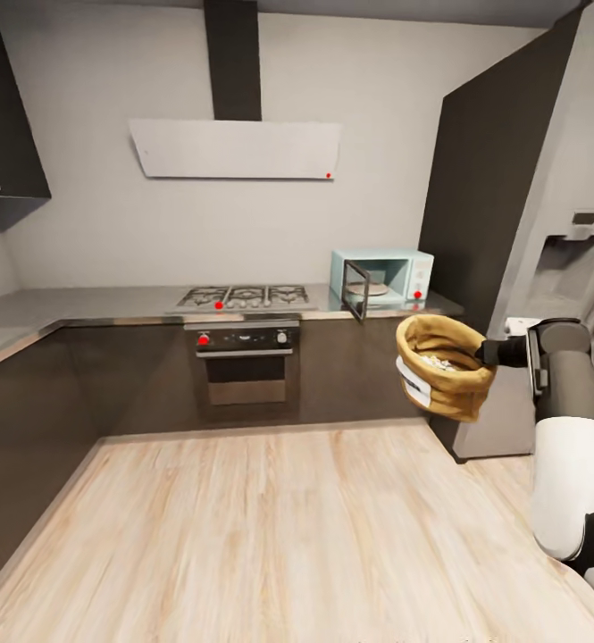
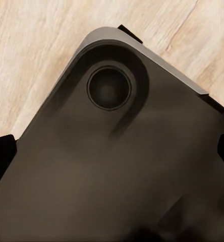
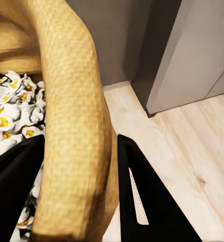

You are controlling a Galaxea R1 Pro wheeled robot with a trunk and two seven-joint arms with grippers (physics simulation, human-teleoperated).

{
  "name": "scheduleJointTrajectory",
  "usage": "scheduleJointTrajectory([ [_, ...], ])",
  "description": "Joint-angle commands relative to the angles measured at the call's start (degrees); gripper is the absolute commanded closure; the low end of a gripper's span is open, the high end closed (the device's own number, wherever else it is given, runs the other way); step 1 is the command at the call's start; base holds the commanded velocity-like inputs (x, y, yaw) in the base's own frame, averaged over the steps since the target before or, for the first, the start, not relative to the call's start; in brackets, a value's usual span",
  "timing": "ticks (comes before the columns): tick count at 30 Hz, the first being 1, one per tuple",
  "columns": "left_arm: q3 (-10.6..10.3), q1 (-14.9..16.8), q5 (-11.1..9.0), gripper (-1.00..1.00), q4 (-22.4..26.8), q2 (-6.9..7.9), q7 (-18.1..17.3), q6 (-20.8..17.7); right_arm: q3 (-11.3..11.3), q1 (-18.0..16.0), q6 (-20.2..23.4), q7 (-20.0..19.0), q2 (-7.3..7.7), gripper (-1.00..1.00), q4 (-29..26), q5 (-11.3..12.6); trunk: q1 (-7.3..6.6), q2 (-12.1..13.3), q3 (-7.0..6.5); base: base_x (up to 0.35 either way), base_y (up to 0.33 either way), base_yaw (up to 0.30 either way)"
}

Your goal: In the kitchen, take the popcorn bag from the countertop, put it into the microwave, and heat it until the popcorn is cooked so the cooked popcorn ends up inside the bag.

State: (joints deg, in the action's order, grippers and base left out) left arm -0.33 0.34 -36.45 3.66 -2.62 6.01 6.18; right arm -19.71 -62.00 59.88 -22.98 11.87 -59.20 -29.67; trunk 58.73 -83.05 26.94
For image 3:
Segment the popcorn bag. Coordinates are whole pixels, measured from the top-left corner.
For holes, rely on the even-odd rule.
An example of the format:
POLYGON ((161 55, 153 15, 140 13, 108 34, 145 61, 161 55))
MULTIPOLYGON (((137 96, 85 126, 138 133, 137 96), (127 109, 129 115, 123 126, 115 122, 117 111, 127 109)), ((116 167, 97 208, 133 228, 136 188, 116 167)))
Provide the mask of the popcorn bag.
POLYGON ((28 242, 102 242, 119 204, 118 136, 96 47, 65 0, 0 0, 0 79, 45 90, 42 179, 28 242))

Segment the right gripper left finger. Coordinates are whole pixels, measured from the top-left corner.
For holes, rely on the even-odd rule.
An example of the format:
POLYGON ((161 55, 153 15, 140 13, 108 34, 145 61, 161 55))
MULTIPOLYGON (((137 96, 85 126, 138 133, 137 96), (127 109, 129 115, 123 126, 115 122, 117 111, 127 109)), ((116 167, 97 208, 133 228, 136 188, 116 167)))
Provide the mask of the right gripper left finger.
POLYGON ((0 156, 0 242, 10 242, 44 160, 45 135, 13 146, 0 156))

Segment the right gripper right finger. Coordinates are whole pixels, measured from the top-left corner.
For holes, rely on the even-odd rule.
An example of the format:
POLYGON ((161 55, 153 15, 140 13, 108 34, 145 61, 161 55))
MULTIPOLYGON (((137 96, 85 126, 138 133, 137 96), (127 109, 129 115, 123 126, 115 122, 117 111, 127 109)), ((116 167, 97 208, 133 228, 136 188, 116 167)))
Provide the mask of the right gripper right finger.
POLYGON ((137 143, 117 136, 121 242, 202 242, 137 143), (129 169, 148 225, 137 222, 129 169))

